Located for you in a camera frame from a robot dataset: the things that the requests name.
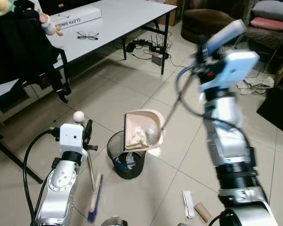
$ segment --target white table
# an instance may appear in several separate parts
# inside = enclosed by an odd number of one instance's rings
[[[79,59],[140,27],[164,35],[164,47],[166,48],[170,12],[177,6],[146,0],[101,0],[90,5],[102,11],[102,18],[65,28],[62,30],[64,35],[61,37],[57,35],[48,37],[53,46],[65,51],[68,62]],[[166,15],[164,31],[144,26],[163,15]],[[78,31],[100,33],[99,39],[79,40],[76,33]],[[62,66],[61,60],[55,64],[56,68],[60,66]],[[163,57],[161,74],[163,74],[164,66]]]

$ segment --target cardboard tube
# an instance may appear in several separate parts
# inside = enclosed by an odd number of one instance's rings
[[[210,212],[207,210],[207,208],[204,207],[204,205],[201,202],[197,203],[194,206],[194,209],[199,213],[199,215],[206,223],[213,218]]]

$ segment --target trash can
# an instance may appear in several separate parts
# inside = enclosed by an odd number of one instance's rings
[[[116,173],[121,178],[129,180],[137,177],[142,172],[146,151],[131,152],[133,162],[127,163],[126,158],[130,153],[124,153],[123,147],[124,131],[120,131],[114,134],[108,141],[107,154],[114,164]]]

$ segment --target pink cushion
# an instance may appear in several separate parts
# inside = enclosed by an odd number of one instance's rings
[[[283,21],[256,17],[250,23],[254,27],[260,27],[260,28],[275,30],[275,31],[283,31]]]

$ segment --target white dustpan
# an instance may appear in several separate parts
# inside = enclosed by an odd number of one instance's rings
[[[161,127],[164,122],[162,114],[155,110],[127,112],[124,126],[124,152],[140,152],[159,147],[163,142]],[[155,136],[150,138],[146,136],[149,131],[154,132]]]

